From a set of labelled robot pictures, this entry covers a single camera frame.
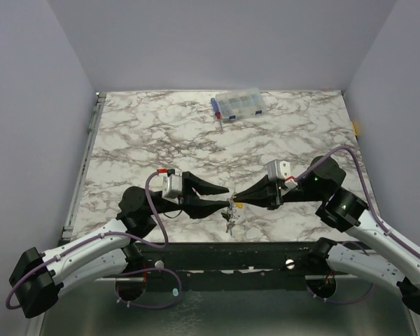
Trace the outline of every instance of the wire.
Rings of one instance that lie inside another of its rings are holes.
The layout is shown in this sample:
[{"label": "wire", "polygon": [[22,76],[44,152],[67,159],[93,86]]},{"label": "wire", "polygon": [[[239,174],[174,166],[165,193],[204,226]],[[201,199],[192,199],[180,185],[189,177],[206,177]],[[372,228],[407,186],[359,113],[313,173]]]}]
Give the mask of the wire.
[{"label": "wire", "polygon": [[[343,245],[343,246],[345,246],[347,244],[353,244],[353,245],[359,247],[361,249],[361,251],[364,252],[365,255],[369,256],[369,253],[367,253],[367,251],[360,244],[358,244],[356,241],[344,241],[344,242],[341,243],[341,245]],[[350,301],[335,301],[335,300],[330,300],[328,298],[318,296],[317,294],[315,294],[315,292],[313,292],[311,290],[310,287],[307,286],[307,290],[313,295],[313,298],[316,298],[320,301],[324,301],[324,302],[327,302],[327,303],[331,303],[332,305],[354,305],[356,303],[359,303],[359,302],[367,299],[372,294],[374,289],[375,289],[375,284],[372,283],[372,285],[369,287],[367,292],[365,292],[365,294],[363,296],[359,297],[358,299],[350,300]]]},{"label": "wire", "polygon": [[393,240],[395,240],[397,242],[397,244],[399,244],[401,247],[403,247],[406,251],[409,251],[413,256],[420,259],[420,253],[415,251],[410,245],[406,244],[402,239],[400,239],[399,237],[394,235],[392,233],[392,231],[384,225],[381,218],[378,217],[377,212],[375,211],[375,208],[373,207],[372,199],[370,198],[367,186],[365,184],[364,176],[363,176],[363,173],[361,172],[361,166],[359,165],[358,158],[356,157],[352,148],[343,145],[343,146],[338,146],[338,147],[330,150],[320,160],[318,160],[315,164],[313,164],[306,171],[301,173],[301,175],[299,175],[295,179],[295,182],[296,183],[300,182],[302,179],[307,177],[309,173],[311,173],[313,170],[315,170],[315,168],[319,167],[322,163],[324,163],[333,153],[336,153],[337,151],[340,151],[340,150],[344,150],[344,151],[349,152],[349,154],[353,158],[353,161],[355,162],[355,167],[356,167],[356,170],[358,171],[358,175],[359,175],[359,181],[361,182],[361,186],[363,187],[364,195],[365,195],[365,198],[366,198],[367,203],[368,203],[369,208],[370,208],[370,213],[372,214],[372,217],[375,219],[375,222],[377,222],[378,226],[384,231],[385,235],[387,235],[390,238],[392,238]]},{"label": "wire", "polygon": [[[159,171],[156,171],[156,172],[152,173],[146,179],[145,192],[146,192],[146,198],[148,200],[148,203],[149,203],[149,206],[151,208],[151,211],[153,212],[154,217],[157,219],[157,224],[160,226],[160,229],[161,229],[161,231],[163,233],[163,237],[165,239],[165,244],[163,244],[163,245],[157,245],[157,244],[151,243],[150,241],[147,241],[147,240],[145,240],[143,238],[140,238],[138,236],[134,236],[133,234],[126,233],[126,232],[116,232],[116,231],[104,232],[104,233],[101,233],[101,234],[97,234],[96,236],[92,236],[90,238],[87,238],[86,240],[82,241],[81,243],[78,243],[77,245],[72,246],[71,248],[68,248],[67,250],[59,253],[59,255],[56,255],[53,258],[48,259],[47,261],[41,263],[40,265],[38,265],[35,268],[33,268],[30,271],[28,271],[28,273],[26,273],[24,276],[22,276],[22,278],[19,281],[17,281],[17,283],[11,288],[8,296],[6,297],[6,301],[5,301],[6,308],[11,309],[11,310],[12,309],[19,309],[19,308],[21,308],[20,304],[15,305],[15,306],[11,305],[11,298],[14,296],[15,292],[17,291],[17,289],[19,289],[19,287],[21,287],[21,285],[26,280],[28,280],[28,278],[31,275],[37,273],[39,270],[42,270],[44,267],[49,266],[53,262],[61,260],[61,258],[65,257],[66,255],[70,254],[71,252],[75,251],[76,249],[79,249],[80,247],[82,247],[82,246],[84,246],[86,244],[89,244],[90,242],[93,242],[94,240],[103,239],[104,237],[107,237],[107,236],[123,236],[123,237],[129,237],[130,239],[139,241],[139,242],[141,242],[141,243],[143,243],[145,245],[148,245],[149,247],[153,247],[155,249],[164,249],[166,246],[168,246],[169,240],[168,240],[167,231],[165,230],[165,227],[164,227],[164,225],[162,223],[162,220],[160,219],[159,214],[158,214],[157,210],[155,209],[153,200],[151,198],[151,194],[149,193],[149,183],[158,174],[159,174]],[[149,269],[140,269],[139,271],[135,271],[135,272],[142,273],[142,272],[147,272],[148,270]],[[164,271],[166,271],[168,273],[171,273],[171,274],[173,274],[176,277],[176,280],[179,283],[179,295],[178,296],[180,296],[181,289],[182,289],[182,283],[181,283],[181,280],[179,279],[179,277],[173,271],[171,271],[170,269],[162,269],[162,270],[164,270]],[[135,273],[133,273],[133,272],[125,273],[125,275],[129,275],[129,274],[135,274]]]},{"label": "wire", "polygon": [[152,271],[170,273],[177,280],[179,294],[177,295],[177,297],[173,301],[171,301],[167,304],[161,304],[161,305],[158,305],[158,306],[150,306],[150,305],[147,305],[147,304],[135,303],[133,301],[125,301],[120,297],[120,292],[118,290],[118,287],[116,287],[115,288],[115,294],[117,295],[117,298],[118,298],[117,303],[123,302],[126,305],[131,305],[131,306],[134,306],[134,307],[145,308],[145,309],[164,309],[164,308],[168,308],[168,307],[171,307],[171,306],[177,304],[181,300],[182,283],[181,283],[181,280],[179,279],[179,276],[176,273],[174,273],[173,271],[171,271],[170,269],[152,267],[152,268],[146,268],[146,269],[139,269],[139,270],[133,271],[133,272],[122,273],[122,274],[119,274],[119,275],[128,276],[128,275],[139,274],[139,273],[142,273],[142,272],[152,272]]},{"label": "wire", "polygon": [[174,217],[170,217],[170,216],[168,216],[167,214],[163,214],[163,216],[165,216],[165,217],[167,217],[167,218],[169,218],[169,219],[175,219],[175,218],[178,218],[180,215],[182,214],[182,210],[180,210],[179,211],[179,213],[177,214],[177,215],[175,215]]}]

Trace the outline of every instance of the white wall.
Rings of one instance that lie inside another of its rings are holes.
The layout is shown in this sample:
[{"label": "white wall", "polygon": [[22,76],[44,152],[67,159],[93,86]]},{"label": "white wall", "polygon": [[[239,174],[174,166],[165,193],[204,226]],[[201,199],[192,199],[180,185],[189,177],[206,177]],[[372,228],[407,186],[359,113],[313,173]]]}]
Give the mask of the white wall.
[{"label": "white wall", "polygon": [[95,94],[45,0],[0,0],[0,336],[22,335],[7,311],[20,254],[57,243]]},{"label": "white wall", "polygon": [[48,0],[97,91],[345,90],[396,0]]},{"label": "white wall", "polygon": [[382,216],[420,244],[420,0],[399,0],[345,94]]}]

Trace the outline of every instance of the marble tabletop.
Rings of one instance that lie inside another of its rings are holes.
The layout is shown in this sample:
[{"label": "marble tabletop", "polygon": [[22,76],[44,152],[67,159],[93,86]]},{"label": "marble tabletop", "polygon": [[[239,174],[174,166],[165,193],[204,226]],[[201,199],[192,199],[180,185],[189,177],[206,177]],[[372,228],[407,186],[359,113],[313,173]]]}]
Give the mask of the marble tabletop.
[{"label": "marble tabletop", "polygon": [[[224,200],[266,175],[265,165],[282,159],[293,174],[303,172],[318,155],[346,144],[358,144],[339,91],[262,92],[268,110],[253,118],[224,123],[221,133],[210,98],[215,91],[111,92],[107,94],[97,138],[74,223],[73,239],[115,218],[123,192],[144,187],[157,168],[177,168],[230,193],[207,197]],[[363,195],[353,161],[347,152],[333,156],[347,172],[343,186]],[[151,190],[159,190],[155,178]],[[218,211],[199,220],[182,213],[164,218],[171,242],[290,242],[319,237],[350,240],[314,215],[319,203],[285,204],[268,211],[245,204],[237,208],[233,235],[226,233]],[[148,240],[162,242],[155,228]]]}]

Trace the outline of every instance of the purple cable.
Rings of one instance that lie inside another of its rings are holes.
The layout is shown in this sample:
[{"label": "purple cable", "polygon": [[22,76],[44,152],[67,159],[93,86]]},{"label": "purple cable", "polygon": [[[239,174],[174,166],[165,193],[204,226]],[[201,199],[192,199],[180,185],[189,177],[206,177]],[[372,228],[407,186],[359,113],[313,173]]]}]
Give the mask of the purple cable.
[{"label": "purple cable", "polygon": [[340,151],[342,149],[345,150],[345,151],[347,151],[347,152],[349,152],[350,155],[351,155],[351,157],[353,158],[353,161],[355,162],[355,167],[356,167],[356,170],[358,171],[358,175],[359,175],[359,181],[361,182],[361,185],[363,187],[365,198],[366,198],[367,203],[368,203],[368,205],[370,207],[370,213],[372,214],[372,217],[377,222],[378,226],[384,231],[384,234],[385,235],[388,235],[389,237],[391,237],[394,241],[397,242],[397,244],[399,244],[401,247],[403,247],[406,251],[409,251],[413,256],[415,256],[418,259],[420,259],[420,253],[417,252],[417,251],[415,251],[411,246],[409,246],[403,240],[401,240],[400,238],[398,238],[397,236],[395,236],[392,232],[390,232],[390,230],[384,225],[384,223],[382,222],[382,220],[378,217],[377,212],[375,211],[375,208],[373,207],[372,199],[370,198],[370,195],[369,195],[367,186],[365,184],[364,176],[363,176],[363,173],[361,172],[361,167],[359,165],[358,158],[356,157],[356,155],[355,155],[355,153],[354,153],[354,151],[353,151],[352,148],[343,145],[343,146],[338,146],[338,147],[330,150],[327,154],[325,154],[315,164],[313,164],[306,171],[304,171],[303,173],[301,173],[301,175],[299,175],[295,179],[295,182],[299,182],[302,179],[304,179],[310,172],[312,172],[313,170],[315,170],[315,168],[319,167],[333,153],[336,153],[337,151]]},{"label": "purple cable", "polygon": [[[369,253],[367,253],[367,251],[360,244],[358,244],[356,241],[344,241],[344,242],[342,242],[343,246],[345,246],[346,244],[356,245],[357,247],[359,247],[364,252],[365,255],[369,256]],[[374,289],[375,289],[375,284],[372,283],[371,287],[367,290],[367,292],[365,292],[365,294],[358,299],[350,300],[350,301],[334,301],[334,300],[324,299],[323,297],[317,296],[311,290],[311,288],[307,286],[307,290],[313,295],[314,298],[316,298],[320,301],[331,303],[333,305],[354,305],[355,303],[359,303],[359,302],[367,299],[372,294]]]},{"label": "purple cable", "polygon": [[[137,241],[140,241],[140,242],[142,242],[142,243],[144,243],[145,245],[148,245],[149,247],[153,247],[153,248],[155,248],[155,249],[163,249],[164,247],[166,247],[167,245],[168,245],[168,243],[169,243],[169,240],[168,240],[168,234],[167,234],[167,231],[165,230],[165,227],[164,227],[164,225],[163,225],[163,223],[162,223],[162,220],[160,219],[160,217],[159,217],[159,213],[157,212],[157,210],[155,209],[155,206],[154,206],[154,203],[153,203],[153,200],[152,200],[152,198],[151,198],[151,194],[149,193],[149,183],[151,182],[151,180],[154,178],[154,176],[157,176],[159,173],[156,171],[155,173],[152,173],[149,177],[148,177],[148,179],[146,180],[146,184],[145,184],[145,191],[146,191],[146,198],[147,198],[147,200],[148,200],[148,203],[149,203],[149,206],[151,207],[151,211],[153,212],[153,215],[154,215],[154,217],[156,217],[156,219],[157,219],[157,223],[158,223],[158,225],[160,226],[160,229],[161,229],[161,231],[162,231],[162,233],[163,233],[163,236],[164,236],[164,238],[165,238],[165,244],[164,245],[157,245],[157,244],[154,244],[154,243],[151,243],[150,241],[147,241],[147,240],[145,240],[145,239],[143,239],[143,238],[140,238],[140,237],[138,237],[138,236],[134,236],[133,234],[130,234],[130,233],[126,233],[126,232],[115,232],[115,231],[110,231],[110,232],[105,232],[104,233],[104,236],[124,236],[124,237],[129,237],[130,239],[133,239],[133,240],[137,240]],[[73,251],[75,251],[76,249],[79,249],[80,247],[82,247],[82,246],[84,246],[84,245],[86,245],[86,244],[89,244],[90,242],[93,242],[94,240],[96,240],[96,239],[101,239],[102,238],[102,236],[100,235],[100,234],[97,234],[96,236],[93,236],[93,237],[91,237],[91,238],[88,238],[88,239],[86,239],[86,240],[84,240],[84,241],[82,241],[81,243],[79,243],[78,245],[75,245],[75,246],[72,246],[71,248],[68,248],[67,250],[65,250],[65,251],[63,251],[63,252],[61,252],[59,255],[61,256],[61,258],[63,258],[64,256],[66,256],[67,254],[69,254],[69,253],[71,253],[71,252],[73,252]],[[47,260],[47,261],[45,261],[45,262],[43,262],[42,264],[40,264],[39,266],[36,266],[34,269],[32,269],[32,270],[30,270],[30,271],[28,271],[28,273],[26,273],[24,276],[22,276],[22,278],[19,280],[19,281],[17,281],[17,283],[11,288],[11,290],[10,290],[10,292],[9,292],[9,294],[8,294],[8,296],[6,297],[6,301],[5,301],[5,306],[6,306],[6,308],[8,308],[8,309],[18,309],[18,308],[20,308],[21,306],[18,304],[18,305],[15,305],[15,306],[13,306],[13,305],[11,305],[11,298],[13,297],[13,295],[15,294],[15,292],[17,291],[17,289],[26,281],[26,280],[28,280],[28,278],[31,276],[31,275],[33,275],[34,273],[36,273],[37,271],[39,271],[39,270],[41,270],[42,268],[44,268],[44,267],[46,267],[46,266],[48,266],[48,265],[50,265],[51,263],[53,263],[53,262],[55,262],[55,261],[57,261],[57,259],[56,259],[56,257],[53,257],[53,258],[51,258],[51,259],[49,259],[49,260]],[[179,294],[180,294],[180,292],[181,292],[181,289],[182,289],[182,284],[181,284],[181,280],[179,279],[179,277],[173,272],[173,271],[171,271],[170,269],[168,269],[168,270],[166,270],[166,269],[164,269],[166,272],[168,272],[168,273],[172,273],[175,277],[176,277],[176,279],[178,280],[178,282],[179,282]],[[145,269],[142,269],[142,270],[140,270],[139,271],[139,273],[142,273],[142,272],[147,272]]]},{"label": "purple cable", "polygon": [[127,304],[127,305],[131,305],[131,306],[139,307],[139,308],[145,308],[145,309],[164,309],[164,308],[171,307],[171,306],[175,305],[176,303],[178,303],[181,300],[182,282],[179,279],[178,275],[176,273],[174,273],[173,271],[171,271],[170,269],[152,267],[152,268],[146,268],[146,269],[139,269],[138,271],[122,273],[122,274],[119,274],[119,276],[135,275],[135,274],[140,274],[140,273],[144,273],[144,272],[151,272],[151,271],[167,272],[167,273],[170,273],[174,278],[176,278],[179,289],[178,289],[178,295],[173,301],[171,301],[170,303],[167,303],[167,304],[161,304],[159,306],[149,306],[147,304],[135,303],[133,301],[124,301],[120,297],[120,293],[118,292],[118,288],[116,288],[115,289],[115,294],[117,295],[118,300]]}]

